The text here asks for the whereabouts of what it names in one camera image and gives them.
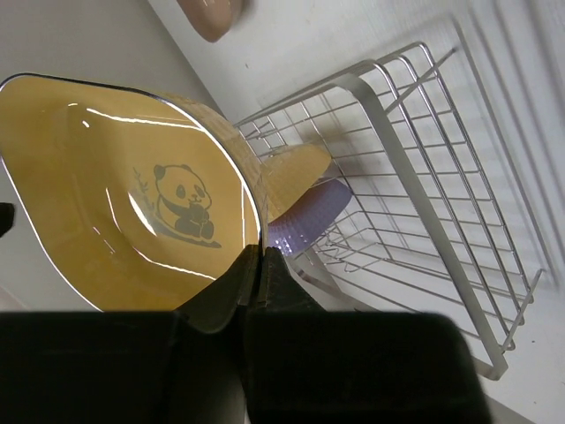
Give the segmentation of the pink panda plate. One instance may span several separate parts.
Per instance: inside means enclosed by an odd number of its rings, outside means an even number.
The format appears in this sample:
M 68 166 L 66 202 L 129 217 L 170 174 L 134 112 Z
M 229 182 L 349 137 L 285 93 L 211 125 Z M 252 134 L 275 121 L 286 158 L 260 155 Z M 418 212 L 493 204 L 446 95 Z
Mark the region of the pink panda plate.
M 243 0 L 177 0 L 193 29 L 207 42 L 218 42 L 241 18 Z

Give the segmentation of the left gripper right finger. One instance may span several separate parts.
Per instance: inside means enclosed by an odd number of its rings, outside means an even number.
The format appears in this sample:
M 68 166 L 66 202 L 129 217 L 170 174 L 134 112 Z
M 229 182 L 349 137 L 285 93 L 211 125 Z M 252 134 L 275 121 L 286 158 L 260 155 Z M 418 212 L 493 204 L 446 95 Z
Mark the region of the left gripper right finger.
M 274 247 L 268 247 L 263 256 L 258 308 L 268 312 L 324 312 L 290 274 L 283 255 Z

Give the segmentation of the purple panda plate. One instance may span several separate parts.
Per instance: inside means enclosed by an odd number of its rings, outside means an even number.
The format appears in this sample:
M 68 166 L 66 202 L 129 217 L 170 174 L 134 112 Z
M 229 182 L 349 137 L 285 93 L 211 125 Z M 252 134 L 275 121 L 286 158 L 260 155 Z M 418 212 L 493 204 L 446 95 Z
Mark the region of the purple panda plate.
M 350 203 L 350 188 L 337 178 L 322 179 L 268 225 L 268 245 L 284 256 L 304 252 Z

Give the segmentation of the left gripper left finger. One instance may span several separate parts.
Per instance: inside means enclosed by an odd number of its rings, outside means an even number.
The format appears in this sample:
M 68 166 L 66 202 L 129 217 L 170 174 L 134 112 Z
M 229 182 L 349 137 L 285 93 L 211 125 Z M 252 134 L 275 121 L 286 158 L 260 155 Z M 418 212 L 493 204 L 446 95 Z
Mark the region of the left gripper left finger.
M 243 423 L 242 321 L 260 276 L 260 247 L 179 308 L 185 323 L 174 374 L 176 423 Z

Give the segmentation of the yellow panda plate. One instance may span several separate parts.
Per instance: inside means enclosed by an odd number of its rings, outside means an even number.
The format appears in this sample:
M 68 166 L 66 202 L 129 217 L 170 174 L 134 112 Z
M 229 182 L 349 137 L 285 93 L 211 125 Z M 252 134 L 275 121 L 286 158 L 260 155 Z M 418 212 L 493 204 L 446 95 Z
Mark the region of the yellow panda plate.
M 181 313 L 245 247 L 263 255 L 260 162 L 202 103 L 16 74 L 1 161 L 50 264 L 96 310 Z

